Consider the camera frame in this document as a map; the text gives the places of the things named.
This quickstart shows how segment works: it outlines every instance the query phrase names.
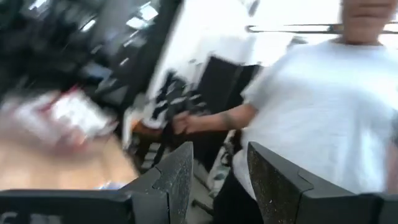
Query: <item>ceiling light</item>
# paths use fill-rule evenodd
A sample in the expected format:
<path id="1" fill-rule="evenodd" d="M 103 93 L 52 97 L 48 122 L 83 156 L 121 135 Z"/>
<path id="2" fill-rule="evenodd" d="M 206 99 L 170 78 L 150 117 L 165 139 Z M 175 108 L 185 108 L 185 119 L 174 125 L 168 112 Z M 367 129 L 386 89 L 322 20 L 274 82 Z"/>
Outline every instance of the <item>ceiling light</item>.
<path id="1" fill-rule="evenodd" d="M 152 20 L 154 17 L 156 17 L 159 13 L 150 5 L 147 5 L 145 7 L 142 7 L 141 10 L 141 16 L 143 19 L 146 21 Z"/>
<path id="2" fill-rule="evenodd" d="M 137 17 L 133 17 L 127 21 L 126 24 L 134 29 L 142 29 L 146 25 L 146 22 L 142 19 L 138 19 Z"/>
<path id="3" fill-rule="evenodd" d="M 83 28 L 81 28 L 82 32 L 87 32 L 89 31 L 94 25 L 95 25 L 96 21 L 94 19 L 90 20 L 86 25 L 83 26 Z"/>
<path id="4" fill-rule="evenodd" d="M 29 6 L 29 10 L 38 9 L 46 3 L 48 3 L 48 0 L 36 0 L 33 4 Z"/>

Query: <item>floor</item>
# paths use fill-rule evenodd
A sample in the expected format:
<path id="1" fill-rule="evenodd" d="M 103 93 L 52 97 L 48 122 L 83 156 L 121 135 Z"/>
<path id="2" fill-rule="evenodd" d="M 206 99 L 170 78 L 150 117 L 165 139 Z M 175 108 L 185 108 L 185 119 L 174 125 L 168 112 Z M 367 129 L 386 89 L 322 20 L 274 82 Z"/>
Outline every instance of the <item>floor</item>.
<path id="1" fill-rule="evenodd" d="M 138 96 L 135 104 L 133 105 L 133 110 L 129 110 L 126 112 L 125 121 L 127 124 L 131 123 L 134 119 L 142 118 L 145 115 L 148 115 L 148 110 L 144 109 L 144 105 L 146 104 L 146 100 L 143 96 Z M 129 142 L 129 125 L 125 125 L 124 129 L 124 137 L 123 144 L 127 145 Z M 146 160 L 153 159 L 154 155 L 148 154 Z M 201 203 L 204 203 L 208 206 L 211 206 L 212 199 L 208 196 L 208 190 L 205 186 L 203 186 L 200 182 L 205 182 L 207 179 L 207 171 L 203 168 L 203 166 L 199 165 L 197 162 L 194 162 L 193 166 L 194 174 L 197 177 L 193 177 L 192 179 L 192 187 L 191 187 L 191 197 L 190 203 L 187 212 L 187 223 L 188 224 L 206 224 L 211 222 L 211 216 L 207 214 L 200 207 L 192 206 L 192 200 L 197 199 Z"/>

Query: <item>black pants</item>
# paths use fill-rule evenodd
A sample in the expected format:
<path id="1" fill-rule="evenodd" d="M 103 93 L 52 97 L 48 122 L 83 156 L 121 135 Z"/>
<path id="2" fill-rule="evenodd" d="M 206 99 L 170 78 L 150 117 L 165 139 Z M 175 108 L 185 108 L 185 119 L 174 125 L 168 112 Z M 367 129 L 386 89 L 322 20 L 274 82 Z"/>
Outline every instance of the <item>black pants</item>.
<path id="1" fill-rule="evenodd" d="M 257 202 L 245 191 L 233 172 L 213 202 L 212 224 L 263 224 Z"/>

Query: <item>wall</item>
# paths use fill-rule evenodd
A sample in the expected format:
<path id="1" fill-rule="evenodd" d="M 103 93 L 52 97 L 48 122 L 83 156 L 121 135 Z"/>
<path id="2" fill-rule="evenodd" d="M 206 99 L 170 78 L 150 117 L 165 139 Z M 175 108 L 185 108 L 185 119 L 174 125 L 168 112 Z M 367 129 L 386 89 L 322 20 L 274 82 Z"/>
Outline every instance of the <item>wall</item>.
<path id="1" fill-rule="evenodd" d="M 262 0 L 254 19 L 257 24 L 329 24 L 340 21 L 341 0 Z"/>
<path id="2" fill-rule="evenodd" d="M 248 34 L 246 9 L 234 0 L 186 0 L 169 34 L 161 60 L 158 63 L 147 97 L 155 97 L 163 85 L 167 69 L 174 68 L 179 74 L 193 81 L 195 72 L 191 65 L 202 65 L 209 54 L 217 54 L 234 62 L 244 62 L 243 49 Z"/>
<path id="3" fill-rule="evenodd" d="M 283 32 L 264 32 L 255 34 L 256 41 L 252 46 L 252 52 L 248 63 L 261 63 L 268 67 L 276 62 L 283 54 L 292 40 L 294 34 Z"/>

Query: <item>person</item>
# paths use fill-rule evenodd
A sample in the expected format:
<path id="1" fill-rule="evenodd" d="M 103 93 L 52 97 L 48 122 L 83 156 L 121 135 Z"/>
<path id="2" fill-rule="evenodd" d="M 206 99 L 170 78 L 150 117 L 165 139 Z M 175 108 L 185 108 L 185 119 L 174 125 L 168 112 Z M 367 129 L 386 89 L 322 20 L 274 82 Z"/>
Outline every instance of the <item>person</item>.
<path id="1" fill-rule="evenodd" d="M 258 142 L 354 193 L 395 192 L 398 58 L 378 37 L 398 0 L 343 0 L 339 38 L 288 51 L 228 111 L 174 117 L 176 133 L 243 129 L 213 223 L 262 223 L 247 145 Z"/>

